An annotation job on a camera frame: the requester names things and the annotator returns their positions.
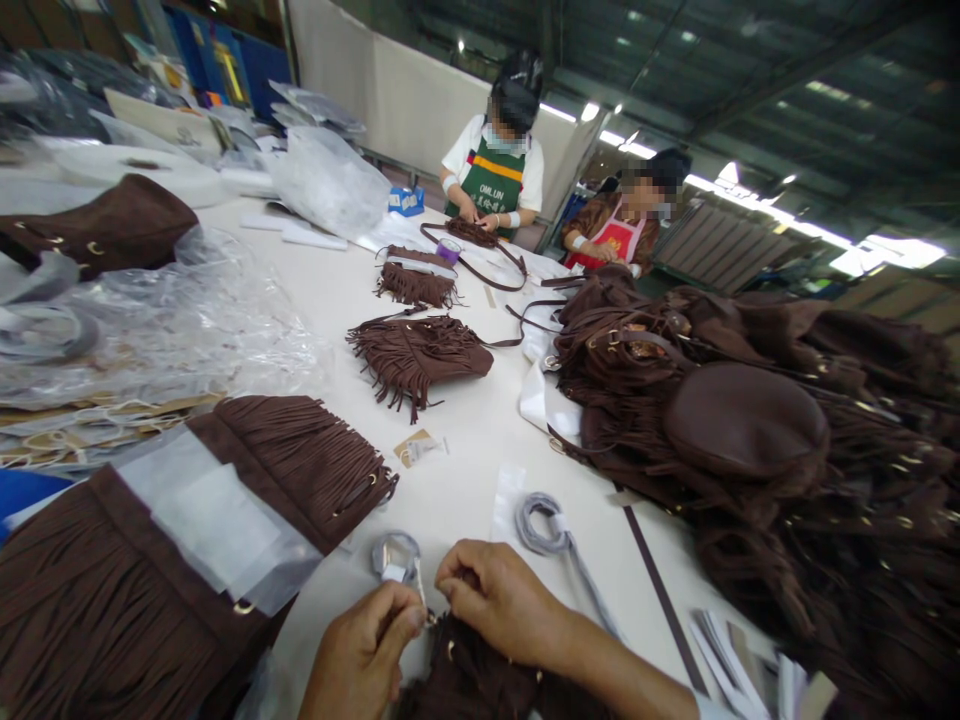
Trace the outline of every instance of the white shirt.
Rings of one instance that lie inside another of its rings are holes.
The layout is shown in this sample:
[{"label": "white shirt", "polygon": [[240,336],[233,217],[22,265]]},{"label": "white shirt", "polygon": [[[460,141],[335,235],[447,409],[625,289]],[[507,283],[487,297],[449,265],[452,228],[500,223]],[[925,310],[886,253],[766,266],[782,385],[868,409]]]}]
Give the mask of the white shirt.
[{"label": "white shirt", "polygon": [[[470,151],[480,148],[483,137],[483,115],[471,118],[460,137],[443,158],[443,166],[463,183],[473,166],[467,162]],[[536,138],[530,138],[530,149],[523,164],[523,187],[520,189],[519,206],[524,210],[540,212],[543,207],[543,148]]]}]

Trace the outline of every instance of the suede fringe bag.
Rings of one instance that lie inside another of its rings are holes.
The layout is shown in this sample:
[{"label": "suede fringe bag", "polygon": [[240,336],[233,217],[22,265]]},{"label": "suede fringe bag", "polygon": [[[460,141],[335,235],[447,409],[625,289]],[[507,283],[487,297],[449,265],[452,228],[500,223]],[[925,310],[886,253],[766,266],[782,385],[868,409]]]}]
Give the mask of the suede fringe bag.
[{"label": "suede fringe bag", "polygon": [[[324,556],[397,476],[307,397],[244,397],[187,421]],[[291,603],[272,618],[216,594],[111,467],[0,552],[0,706],[11,720],[229,717]]]},{"label": "suede fringe bag", "polygon": [[405,690],[397,720],[613,720],[579,686],[511,662],[469,625],[445,615],[435,630],[430,676]]},{"label": "suede fringe bag", "polygon": [[0,252],[30,272],[45,251],[80,266],[80,279],[109,270],[156,270],[175,258],[173,246],[200,221],[180,198],[131,173],[86,205],[55,215],[0,217]]},{"label": "suede fringe bag", "polygon": [[[407,250],[398,245],[387,248],[387,258],[397,257],[436,265],[453,272],[453,265],[436,254]],[[435,308],[452,308],[457,297],[457,287],[451,278],[432,275],[418,270],[409,270],[395,262],[385,262],[377,283],[377,297],[383,293],[393,295],[394,302],[404,305],[426,303]]]},{"label": "suede fringe bag", "polygon": [[[418,305],[398,315],[413,315],[426,307]],[[347,342],[357,357],[366,361],[364,371],[376,378],[377,402],[390,397],[387,407],[397,411],[410,401],[410,424],[430,406],[430,387],[458,377],[485,377],[493,355],[476,334],[456,318],[441,315],[421,320],[392,319],[396,315],[368,320],[349,331]]]},{"label": "suede fringe bag", "polygon": [[942,339],[817,301],[677,288],[612,266],[559,313],[548,359],[584,406],[554,443],[679,515],[723,594],[840,716],[960,700],[960,408]]}]

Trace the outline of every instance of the paper tag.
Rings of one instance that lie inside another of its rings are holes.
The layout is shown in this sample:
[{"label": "paper tag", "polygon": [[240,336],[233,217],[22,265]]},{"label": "paper tag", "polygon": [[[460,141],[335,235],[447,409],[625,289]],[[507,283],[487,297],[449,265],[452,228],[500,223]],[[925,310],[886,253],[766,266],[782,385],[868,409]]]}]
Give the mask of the paper tag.
[{"label": "paper tag", "polygon": [[433,438],[426,430],[419,430],[393,449],[394,454],[408,470],[427,455],[450,454],[446,438]]}]

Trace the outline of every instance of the blue box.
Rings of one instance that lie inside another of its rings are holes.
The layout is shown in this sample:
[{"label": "blue box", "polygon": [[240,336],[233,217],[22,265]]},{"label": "blue box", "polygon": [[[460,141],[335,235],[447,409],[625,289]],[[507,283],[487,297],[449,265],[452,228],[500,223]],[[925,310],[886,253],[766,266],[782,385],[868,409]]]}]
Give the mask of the blue box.
[{"label": "blue box", "polygon": [[413,217],[423,212],[423,188],[391,188],[387,203],[390,212],[400,213],[404,217]]}]

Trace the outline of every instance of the gray cord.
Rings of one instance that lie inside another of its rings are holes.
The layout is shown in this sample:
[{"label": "gray cord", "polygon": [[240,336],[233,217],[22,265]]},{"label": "gray cord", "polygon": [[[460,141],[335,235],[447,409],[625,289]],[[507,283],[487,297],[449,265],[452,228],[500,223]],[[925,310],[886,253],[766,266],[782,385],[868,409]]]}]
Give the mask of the gray cord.
[{"label": "gray cord", "polygon": [[[552,539],[543,537],[533,527],[530,518],[535,512],[547,516],[550,521],[550,527],[552,527],[556,533]],[[597,589],[596,583],[593,582],[593,578],[590,577],[590,573],[587,571],[587,566],[583,562],[583,558],[580,557],[580,553],[577,550],[577,543],[573,539],[573,533],[570,532],[570,529],[567,527],[566,516],[564,516],[563,510],[560,509],[560,504],[545,493],[531,493],[527,495],[526,499],[517,506],[517,533],[520,535],[520,540],[523,541],[523,544],[538,555],[570,553],[570,556],[573,558],[573,564],[576,565],[580,576],[587,586],[587,590],[590,592],[590,597],[593,598],[593,604],[597,608],[603,626],[613,637],[620,642],[624,642],[623,635],[620,633],[619,628],[617,628],[617,624],[613,621],[610,610],[607,608],[606,603],[603,602],[600,590]]]}]

